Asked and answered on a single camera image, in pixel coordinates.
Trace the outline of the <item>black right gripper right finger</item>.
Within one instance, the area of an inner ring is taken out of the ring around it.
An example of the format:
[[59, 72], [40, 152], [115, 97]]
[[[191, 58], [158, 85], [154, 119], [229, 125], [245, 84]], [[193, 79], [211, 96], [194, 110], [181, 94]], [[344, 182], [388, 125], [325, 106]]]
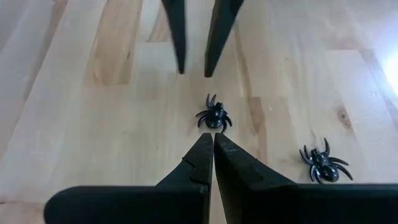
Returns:
[[295, 221], [284, 189], [295, 182], [253, 157], [224, 134], [215, 134], [215, 171], [227, 224]]

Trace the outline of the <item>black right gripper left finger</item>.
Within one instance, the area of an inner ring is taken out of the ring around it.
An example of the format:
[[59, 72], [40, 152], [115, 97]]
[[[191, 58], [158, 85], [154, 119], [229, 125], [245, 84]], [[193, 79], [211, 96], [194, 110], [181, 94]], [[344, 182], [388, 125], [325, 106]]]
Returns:
[[167, 213], [181, 224], [208, 224], [213, 170], [213, 138], [202, 134], [181, 162], [156, 187], [171, 199]]

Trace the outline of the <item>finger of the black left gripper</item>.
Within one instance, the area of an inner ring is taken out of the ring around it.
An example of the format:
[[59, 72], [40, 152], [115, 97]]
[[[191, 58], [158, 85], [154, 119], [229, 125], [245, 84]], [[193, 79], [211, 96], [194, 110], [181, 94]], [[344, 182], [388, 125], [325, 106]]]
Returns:
[[178, 72], [184, 74], [187, 53], [185, 32], [185, 0], [161, 0], [174, 43]]
[[212, 77], [244, 0], [215, 0], [205, 51], [205, 77]]

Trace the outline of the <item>black plastic spider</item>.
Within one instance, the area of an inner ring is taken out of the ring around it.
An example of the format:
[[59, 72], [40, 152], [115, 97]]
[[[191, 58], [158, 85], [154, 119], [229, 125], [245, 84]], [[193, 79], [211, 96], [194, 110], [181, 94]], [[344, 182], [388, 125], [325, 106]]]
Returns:
[[354, 181], [351, 173], [343, 167], [349, 164], [337, 157], [330, 156], [330, 145], [326, 138], [323, 138], [325, 143], [325, 150], [319, 151], [317, 148], [313, 148], [311, 151], [304, 145], [303, 149], [299, 149], [302, 160], [309, 165], [309, 176], [312, 182], [315, 180], [319, 184], [323, 184], [323, 181], [337, 182], [340, 178], [339, 170], [342, 171], [351, 181]]
[[195, 117], [198, 118], [198, 128], [205, 123], [209, 129], [222, 128], [221, 133], [224, 133], [228, 126], [233, 126], [232, 120], [224, 108], [224, 104], [216, 101], [216, 94], [212, 97], [210, 97], [210, 94], [207, 94], [205, 106], [206, 110], [195, 115]]

